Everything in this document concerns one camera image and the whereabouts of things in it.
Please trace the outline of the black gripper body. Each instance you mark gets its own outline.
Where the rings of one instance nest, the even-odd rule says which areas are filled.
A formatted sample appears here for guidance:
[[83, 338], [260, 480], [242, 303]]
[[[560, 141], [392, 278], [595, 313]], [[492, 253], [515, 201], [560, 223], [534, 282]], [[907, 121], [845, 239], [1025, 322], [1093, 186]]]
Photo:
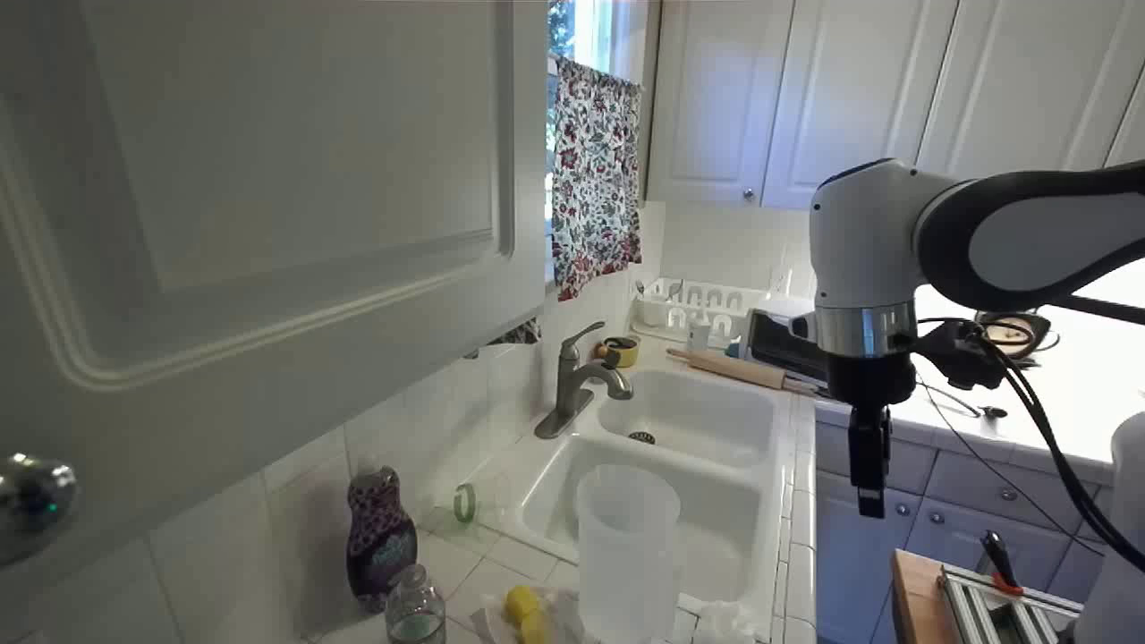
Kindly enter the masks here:
[[836, 400], [851, 407], [848, 419], [848, 467], [855, 480], [886, 476], [886, 407], [905, 400], [916, 387], [916, 370], [905, 356], [892, 358], [831, 358], [825, 383]]

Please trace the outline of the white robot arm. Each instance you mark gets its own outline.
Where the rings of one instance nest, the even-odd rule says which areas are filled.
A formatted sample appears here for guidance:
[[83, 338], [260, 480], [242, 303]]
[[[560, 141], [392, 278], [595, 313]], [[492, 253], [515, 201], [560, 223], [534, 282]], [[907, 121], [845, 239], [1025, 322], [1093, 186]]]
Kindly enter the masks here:
[[[885, 512], [892, 407], [931, 358], [956, 387], [1018, 387], [1022, 372], [972, 322], [979, 313], [1070, 307], [1130, 322], [1089, 282], [1145, 257], [1145, 165], [947, 179], [895, 158], [819, 184], [807, 253], [815, 313], [807, 339], [825, 387], [851, 407], [848, 474], [857, 512]], [[1101, 572], [1072, 625], [1078, 644], [1145, 637], [1145, 427], [1114, 431], [1114, 494], [1084, 494], [1060, 467], [1072, 510], [1104, 541]]]

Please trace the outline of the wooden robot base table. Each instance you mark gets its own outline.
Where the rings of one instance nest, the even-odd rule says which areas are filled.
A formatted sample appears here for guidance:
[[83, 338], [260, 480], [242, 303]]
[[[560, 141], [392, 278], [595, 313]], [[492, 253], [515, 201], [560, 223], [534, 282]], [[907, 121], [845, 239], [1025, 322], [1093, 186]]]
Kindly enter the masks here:
[[932, 558], [895, 551], [892, 601], [898, 644], [957, 644]]

